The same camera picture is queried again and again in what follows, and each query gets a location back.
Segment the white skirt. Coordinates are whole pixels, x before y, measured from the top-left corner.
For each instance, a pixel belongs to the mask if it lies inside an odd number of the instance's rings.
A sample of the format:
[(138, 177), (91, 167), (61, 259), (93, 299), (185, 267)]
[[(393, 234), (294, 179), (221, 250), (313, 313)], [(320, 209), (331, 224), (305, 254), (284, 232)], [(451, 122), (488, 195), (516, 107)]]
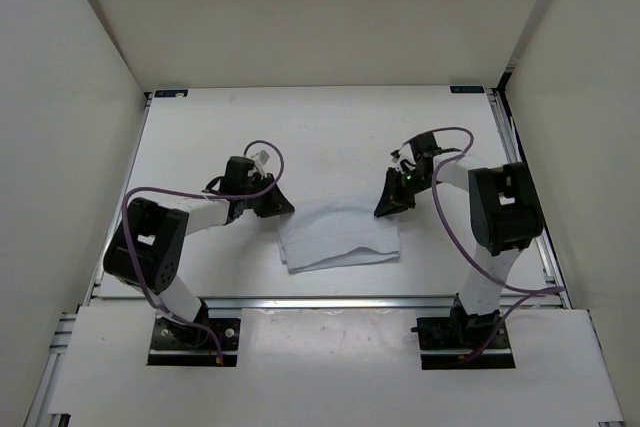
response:
[(401, 258), (397, 222), (377, 218), (371, 195), (305, 201), (279, 218), (282, 263), (291, 274), (393, 263)]

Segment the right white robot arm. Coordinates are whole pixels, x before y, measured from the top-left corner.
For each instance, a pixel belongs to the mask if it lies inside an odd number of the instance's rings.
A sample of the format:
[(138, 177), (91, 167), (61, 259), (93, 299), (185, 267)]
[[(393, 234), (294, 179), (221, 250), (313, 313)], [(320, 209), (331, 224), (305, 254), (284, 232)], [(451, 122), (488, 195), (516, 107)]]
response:
[[(498, 311), (502, 291), (521, 253), (539, 237), (544, 218), (531, 173), (522, 162), (492, 165), (469, 154), (474, 138), (459, 150), (444, 148), (437, 129), (405, 141), (391, 152), (392, 166), (385, 174), (377, 218), (396, 215), (416, 206), (416, 196), (429, 190), (436, 213), (456, 249), (471, 271), (457, 294), (463, 311), (449, 322), (449, 334), (460, 346), (470, 347), (486, 331), (482, 317)], [(448, 184), (468, 195), (473, 253), (466, 251), (445, 219), (437, 187)]]

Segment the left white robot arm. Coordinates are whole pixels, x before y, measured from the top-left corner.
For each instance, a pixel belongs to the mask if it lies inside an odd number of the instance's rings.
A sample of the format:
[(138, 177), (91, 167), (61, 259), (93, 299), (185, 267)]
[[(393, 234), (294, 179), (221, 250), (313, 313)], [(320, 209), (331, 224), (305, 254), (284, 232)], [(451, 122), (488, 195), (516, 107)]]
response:
[(251, 210), (259, 218), (295, 211), (266, 171), (269, 154), (232, 156), (220, 180), (199, 195), (177, 195), (169, 204), (144, 197), (129, 200), (103, 257), (104, 271), (148, 298), (175, 323), (175, 335), (188, 347), (206, 342), (210, 324), (204, 302), (178, 276), (185, 238), (223, 227)]

